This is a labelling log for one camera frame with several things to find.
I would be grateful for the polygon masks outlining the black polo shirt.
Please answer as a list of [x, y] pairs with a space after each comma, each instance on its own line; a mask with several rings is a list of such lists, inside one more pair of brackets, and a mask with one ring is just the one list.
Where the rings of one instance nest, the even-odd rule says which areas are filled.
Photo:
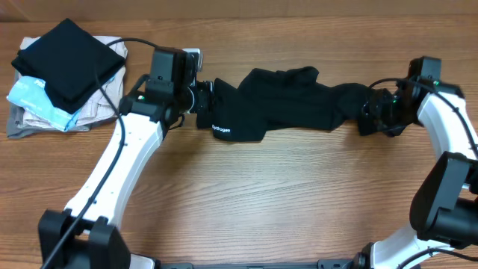
[[318, 74], [314, 67], [253, 69], [239, 87], [216, 78], [196, 125], [229, 142], [260, 142], [277, 129], [332, 131], [347, 120], [358, 123], [362, 136], [375, 133], [374, 122], [364, 115], [374, 91], [357, 83], [328, 87], [317, 83]]

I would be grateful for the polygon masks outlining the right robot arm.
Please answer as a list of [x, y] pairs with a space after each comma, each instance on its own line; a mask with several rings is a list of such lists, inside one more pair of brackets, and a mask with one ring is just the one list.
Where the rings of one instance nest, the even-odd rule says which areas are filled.
[[446, 254], [475, 262], [460, 251], [477, 244], [477, 201], [460, 196], [477, 193], [477, 133], [466, 111], [465, 95], [441, 80], [441, 60], [423, 56], [409, 63], [397, 89], [377, 90], [359, 118], [363, 135], [400, 135], [406, 126], [424, 127], [436, 163], [415, 194], [409, 222], [388, 238], [369, 243], [343, 268], [419, 268], [421, 262]]

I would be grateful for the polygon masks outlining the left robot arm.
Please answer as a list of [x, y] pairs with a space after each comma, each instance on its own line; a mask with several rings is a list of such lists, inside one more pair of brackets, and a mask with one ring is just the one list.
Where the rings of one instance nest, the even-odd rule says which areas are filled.
[[213, 90], [199, 82], [200, 49], [159, 47], [149, 73], [124, 96], [117, 124], [93, 172], [62, 212], [38, 225], [43, 268], [159, 268], [134, 254], [120, 234], [125, 208], [143, 168], [184, 116], [204, 111]]

